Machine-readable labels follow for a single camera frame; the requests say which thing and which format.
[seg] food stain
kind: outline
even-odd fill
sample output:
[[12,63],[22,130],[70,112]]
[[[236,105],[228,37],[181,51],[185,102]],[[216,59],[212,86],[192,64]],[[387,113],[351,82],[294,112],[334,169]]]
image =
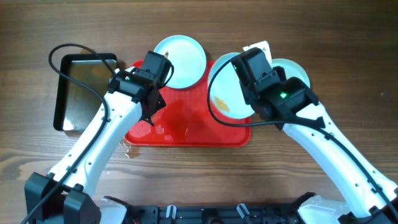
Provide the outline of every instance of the food stain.
[[229,108],[228,108],[227,104],[224,102],[224,100],[220,100],[217,96],[215,96],[215,101],[216,101],[215,102],[216,106],[219,109],[229,112]]

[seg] wood grain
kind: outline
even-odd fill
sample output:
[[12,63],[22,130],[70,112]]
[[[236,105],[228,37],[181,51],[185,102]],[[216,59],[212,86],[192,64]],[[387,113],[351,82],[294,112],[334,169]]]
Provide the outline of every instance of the wood grain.
[[[52,127],[58,77],[47,55],[65,42],[115,53],[130,64],[174,34],[193,37],[213,60],[268,40],[274,58],[306,69],[335,123],[370,162],[398,181],[396,1],[81,2],[0,4],[0,223],[22,220],[26,179],[33,171],[47,173],[78,138]],[[61,50],[54,62],[79,51]],[[253,128],[241,148],[122,142],[95,199],[209,205],[287,202],[307,191],[341,199],[304,149],[275,127],[263,126]]]

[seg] wooden table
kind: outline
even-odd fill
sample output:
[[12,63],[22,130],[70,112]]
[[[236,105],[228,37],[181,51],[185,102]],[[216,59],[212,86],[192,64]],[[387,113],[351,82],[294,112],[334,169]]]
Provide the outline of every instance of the wooden table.
[[[162,39],[193,37],[217,59],[268,40],[274,58],[299,63],[330,116],[380,171],[398,181],[396,1],[5,0],[0,5],[0,222],[25,216],[24,183],[46,174],[73,146],[52,127],[58,76],[54,46],[83,44],[127,64]],[[61,50],[56,65],[65,54]],[[273,126],[240,148],[121,144],[95,199],[134,205],[289,202],[305,192],[342,199],[296,142]]]

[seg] black cable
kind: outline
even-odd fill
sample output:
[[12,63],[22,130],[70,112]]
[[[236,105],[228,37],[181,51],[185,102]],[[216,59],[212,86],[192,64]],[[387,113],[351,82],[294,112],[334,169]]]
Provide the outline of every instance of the black cable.
[[230,126],[230,127],[254,127],[254,126],[261,126],[261,125],[272,125],[272,124],[298,124],[298,125],[306,126],[308,128],[312,128],[312,129],[322,133],[323,135],[325,135],[325,137],[327,139],[331,139],[334,143],[336,143],[348,155],[348,157],[350,157],[354,161],[354,163],[359,167],[359,169],[366,176],[366,178],[368,178],[368,181],[373,185],[374,189],[376,189],[376,192],[379,193],[379,195],[381,196],[383,201],[390,208],[391,212],[394,214],[394,216],[396,218],[396,222],[398,222],[397,210],[394,208],[394,206],[392,205],[390,200],[387,198],[385,193],[382,191],[382,189],[379,187],[379,185],[376,183],[376,181],[373,179],[373,177],[370,175],[370,173],[365,169],[365,167],[362,165],[362,163],[354,156],[354,154],[349,149],[347,149],[347,147],[345,147],[332,134],[328,133],[327,131],[323,130],[322,128],[318,128],[316,126],[312,126],[310,124],[304,124],[304,123],[297,122],[297,121],[263,121],[263,122],[257,122],[257,123],[249,123],[249,124],[233,124],[233,123],[224,122],[224,121],[218,119],[216,117],[216,115],[213,113],[213,111],[211,110],[210,90],[211,90],[211,86],[212,86],[216,76],[227,64],[229,64],[231,62],[232,59],[233,58],[229,59],[224,64],[222,64],[222,66],[215,72],[215,74],[213,75],[213,77],[211,78],[211,80],[209,82],[209,87],[207,89],[207,107],[209,109],[211,116],[217,122],[219,122],[220,124],[226,125],[226,126]]
[[172,73],[170,74],[170,78],[164,83],[163,87],[165,87],[168,84],[168,82],[170,81],[170,79],[172,79],[173,74],[174,74],[174,65],[172,65]]
[[59,189],[59,187],[63,184],[63,182],[69,177],[69,175],[72,173],[72,171],[76,168],[76,166],[79,164],[79,162],[81,161],[81,159],[85,156],[85,154],[90,150],[91,146],[94,144],[94,142],[98,139],[98,137],[100,136],[102,130],[104,129],[106,122],[108,120],[108,113],[109,113],[109,109],[108,109],[108,104],[106,103],[105,99],[103,98],[103,96],[101,96],[99,93],[97,93],[94,89],[90,88],[89,86],[87,86],[86,84],[83,84],[73,78],[70,78],[69,76],[63,74],[60,70],[58,70],[54,64],[52,63],[52,55],[54,54],[54,52],[62,47],[80,47],[83,48],[85,50],[88,50],[89,52],[91,52],[95,57],[97,57],[98,59],[100,59],[105,66],[109,69],[109,71],[111,71],[111,73],[113,75],[115,75],[114,70],[109,66],[109,64],[100,56],[98,55],[94,50],[89,49],[88,47],[85,47],[83,45],[79,45],[79,44],[62,44],[59,45],[57,47],[55,47],[54,49],[51,50],[51,52],[49,53],[49,64],[50,67],[57,72],[61,77],[66,78],[67,80],[70,80],[74,83],[76,83],[77,85],[80,85],[84,88],[86,88],[87,90],[93,92],[96,96],[98,96],[101,101],[102,104],[104,104],[104,119],[101,122],[101,126],[98,128],[97,132],[95,133],[94,137],[91,139],[91,141],[88,143],[88,145],[85,147],[85,149],[81,152],[81,154],[77,157],[77,159],[73,162],[73,164],[70,166],[70,168],[67,170],[67,172],[65,173],[65,175],[58,181],[57,184],[55,184],[55,186],[43,197],[43,199],[32,209],[32,211],[30,211],[30,213],[25,217],[25,219],[21,222],[21,224],[25,224],[27,223],[33,216],[34,214],[38,211],[38,209],[43,206],[43,204]]

